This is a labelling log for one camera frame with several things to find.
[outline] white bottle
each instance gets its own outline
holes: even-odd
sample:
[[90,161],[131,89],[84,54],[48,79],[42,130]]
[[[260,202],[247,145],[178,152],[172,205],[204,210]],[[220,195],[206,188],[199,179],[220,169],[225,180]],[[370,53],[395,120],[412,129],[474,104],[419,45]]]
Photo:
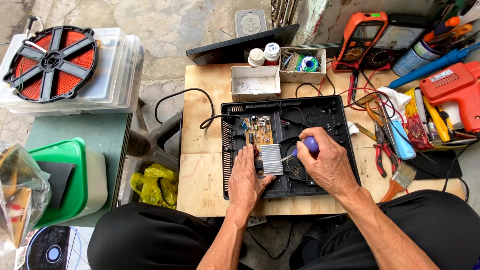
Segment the white bottle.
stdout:
[[276,66],[280,58],[280,46],[275,42],[268,43],[267,46],[265,46],[264,57],[264,65]]
[[248,56],[248,64],[251,67],[258,67],[264,64],[264,52],[259,49],[255,48],[250,51],[250,55]]

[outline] man's left hand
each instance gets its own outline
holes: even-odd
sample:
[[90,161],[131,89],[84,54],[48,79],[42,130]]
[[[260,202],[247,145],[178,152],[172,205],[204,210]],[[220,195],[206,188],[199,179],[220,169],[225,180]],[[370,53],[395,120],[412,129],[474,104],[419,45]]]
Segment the man's left hand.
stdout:
[[263,179],[258,179],[255,171],[253,146],[252,144],[244,146],[235,157],[232,174],[228,180],[230,203],[251,213],[266,186],[275,178],[274,175],[268,175]]

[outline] plywood tabletop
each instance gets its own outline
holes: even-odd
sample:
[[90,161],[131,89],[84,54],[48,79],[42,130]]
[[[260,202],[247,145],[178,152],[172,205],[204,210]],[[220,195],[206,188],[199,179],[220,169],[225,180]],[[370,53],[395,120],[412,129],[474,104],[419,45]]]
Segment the plywood tabletop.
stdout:
[[[200,88],[209,93],[214,104],[214,115],[220,114],[220,105],[232,102],[231,67],[241,64],[220,64],[187,66],[185,72],[185,88]],[[336,88],[336,94],[348,89],[350,72],[327,72]],[[371,82],[375,87],[386,86],[397,79],[391,71],[376,73]],[[282,83],[280,98],[294,98],[299,84]],[[358,86],[365,85],[365,79],[360,74]],[[399,91],[407,91],[418,85],[418,81],[403,86]],[[321,92],[324,95],[333,94],[332,86],[325,81]],[[364,96],[363,90],[357,90],[357,99]],[[316,90],[308,85],[298,89],[298,97],[316,96]],[[342,95],[346,105],[347,94]],[[185,93],[183,109],[183,130],[180,156],[180,179],[177,209],[197,217],[224,216],[229,201],[223,198],[222,182],[222,149],[220,118],[216,118],[207,128],[201,130],[200,124],[211,116],[210,104],[205,94],[199,91]],[[347,121],[359,123],[370,131],[374,131],[374,123],[365,111],[345,108]],[[374,141],[362,133],[351,136],[357,162],[360,181],[368,189],[373,199],[378,202],[388,190],[389,177],[382,178],[375,163]],[[390,161],[384,156],[384,167],[390,168]],[[420,189],[441,190],[444,180],[418,180],[409,186],[410,192]],[[461,183],[458,179],[449,181],[447,191],[459,197],[464,197]],[[261,199],[255,207],[254,215],[303,215],[303,214],[334,214],[344,213],[342,206],[330,195],[297,196],[275,199]]]

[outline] digital multimeter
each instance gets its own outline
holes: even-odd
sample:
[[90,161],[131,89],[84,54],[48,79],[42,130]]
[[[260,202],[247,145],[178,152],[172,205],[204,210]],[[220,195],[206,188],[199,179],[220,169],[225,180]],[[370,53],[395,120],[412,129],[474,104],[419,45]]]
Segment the digital multimeter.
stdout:
[[[335,60],[352,64],[360,64],[368,49],[377,41],[387,26],[388,18],[385,12],[353,14],[347,22],[341,47]],[[333,66],[335,71],[350,71],[351,68],[342,64]]]
[[432,27],[427,18],[419,15],[388,15],[388,26],[368,50],[360,66],[378,69],[387,63],[393,64],[422,36],[426,29]]

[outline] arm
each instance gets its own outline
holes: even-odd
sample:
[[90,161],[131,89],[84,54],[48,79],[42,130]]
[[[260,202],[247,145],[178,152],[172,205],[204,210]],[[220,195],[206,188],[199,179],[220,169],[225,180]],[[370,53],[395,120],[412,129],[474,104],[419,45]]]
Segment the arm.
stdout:
[[380,269],[438,269],[438,267],[375,204],[355,181],[345,148],[322,128],[305,129],[300,139],[313,136],[320,153],[312,156],[297,143],[297,157],[308,174],[345,208],[367,241]]
[[248,144],[238,151],[228,180],[231,205],[225,220],[197,269],[237,269],[248,218],[265,187],[275,179],[272,175],[258,179],[253,162],[253,146]]

